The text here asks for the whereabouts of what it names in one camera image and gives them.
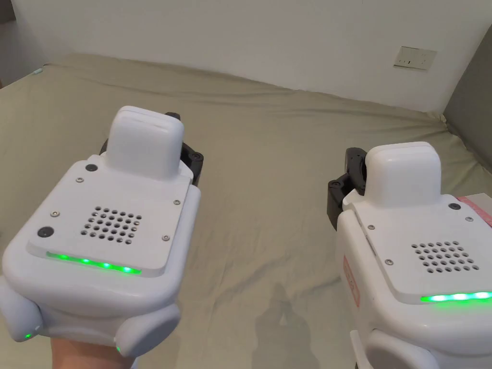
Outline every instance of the bed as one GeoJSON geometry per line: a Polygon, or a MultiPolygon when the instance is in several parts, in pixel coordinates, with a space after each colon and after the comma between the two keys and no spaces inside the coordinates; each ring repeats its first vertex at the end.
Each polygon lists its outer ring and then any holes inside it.
{"type": "MultiPolygon", "coordinates": [[[[326,215],[327,183],[343,172],[347,147],[427,141],[441,157],[444,192],[492,195],[491,174],[443,119],[74,54],[0,91],[2,250],[69,166],[99,152],[124,105],[180,113],[186,143],[205,156],[183,317],[141,369],[354,367],[326,215]]],[[[50,368],[49,340],[14,343],[1,322],[0,367],[50,368]]]]}

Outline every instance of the red sticker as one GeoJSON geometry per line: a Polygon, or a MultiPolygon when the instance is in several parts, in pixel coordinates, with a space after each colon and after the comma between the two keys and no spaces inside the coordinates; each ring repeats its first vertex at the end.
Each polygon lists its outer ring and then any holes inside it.
{"type": "Polygon", "coordinates": [[[343,272],[345,273],[348,285],[350,286],[350,290],[352,291],[355,305],[359,307],[359,305],[361,304],[361,293],[359,292],[359,287],[357,287],[357,282],[355,281],[354,275],[352,274],[352,270],[350,269],[350,265],[348,265],[348,260],[345,255],[343,256],[343,272]]]}
{"type": "Polygon", "coordinates": [[[473,201],[469,200],[466,196],[458,197],[458,200],[464,202],[469,207],[471,207],[479,215],[480,218],[482,218],[484,221],[486,221],[489,224],[490,227],[492,227],[492,216],[490,216],[489,213],[487,213],[485,210],[480,208],[473,201]]]}

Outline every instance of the wall socket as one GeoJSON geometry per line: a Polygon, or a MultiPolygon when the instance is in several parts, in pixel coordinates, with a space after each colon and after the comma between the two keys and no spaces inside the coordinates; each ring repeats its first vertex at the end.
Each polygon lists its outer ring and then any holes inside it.
{"type": "Polygon", "coordinates": [[[402,46],[393,66],[429,70],[437,51],[402,46]]]}

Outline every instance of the green indicator light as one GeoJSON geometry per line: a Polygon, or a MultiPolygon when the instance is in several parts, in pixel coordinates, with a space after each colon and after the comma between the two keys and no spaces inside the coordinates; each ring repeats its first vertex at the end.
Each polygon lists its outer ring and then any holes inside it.
{"type": "Polygon", "coordinates": [[[453,295],[424,296],[420,298],[423,303],[440,303],[443,301],[468,301],[484,300],[492,298],[492,292],[455,293],[453,295]]]}
{"type": "Polygon", "coordinates": [[[101,269],[114,270],[114,271],[117,271],[117,272],[123,272],[123,273],[127,273],[127,274],[128,273],[130,273],[130,274],[141,274],[142,273],[142,271],[141,270],[138,270],[138,269],[132,269],[132,268],[129,268],[129,267],[122,267],[122,266],[118,266],[118,265],[112,265],[112,264],[109,264],[109,263],[98,263],[96,261],[91,261],[89,259],[78,259],[76,257],[67,256],[67,255],[60,255],[60,254],[54,254],[52,252],[47,252],[46,253],[46,256],[47,257],[51,257],[51,258],[56,258],[56,259],[59,259],[59,260],[73,261],[75,263],[91,265],[93,267],[98,267],[98,268],[101,268],[101,269]]]}
{"type": "Polygon", "coordinates": [[[453,298],[460,301],[469,300],[468,296],[464,293],[457,293],[456,295],[453,295],[453,298]]]}
{"type": "Polygon", "coordinates": [[[489,292],[477,292],[475,294],[476,299],[488,299],[491,296],[489,292]]]}
{"type": "Polygon", "coordinates": [[[432,296],[431,301],[446,301],[446,296],[439,295],[439,296],[432,296]]]}

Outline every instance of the white plastic casing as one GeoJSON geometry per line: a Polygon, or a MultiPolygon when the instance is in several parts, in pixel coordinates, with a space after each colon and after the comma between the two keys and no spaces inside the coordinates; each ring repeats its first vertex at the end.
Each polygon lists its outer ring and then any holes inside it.
{"type": "Polygon", "coordinates": [[[182,141],[178,119],[124,107],[113,121],[107,153],[69,169],[2,259],[0,310],[15,340],[41,334],[139,356],[173,331],[200,201],[192,172],[180,162],[182,141]],[[88,164],[97,170],[87,170],[88,164]],[[38,236],[45,226],[54,229],[52,236],[38,236]]]}
{"type": "Polygon", "coordinates": [[[374,369],[492,368],[490,300],[421,301],[492,291],[491,228],[440,194],[440,160],[429,144],[381,146],[366,165],[365,195],[346,196],[337,229],[357,355],[363,350],[374,369]]]}

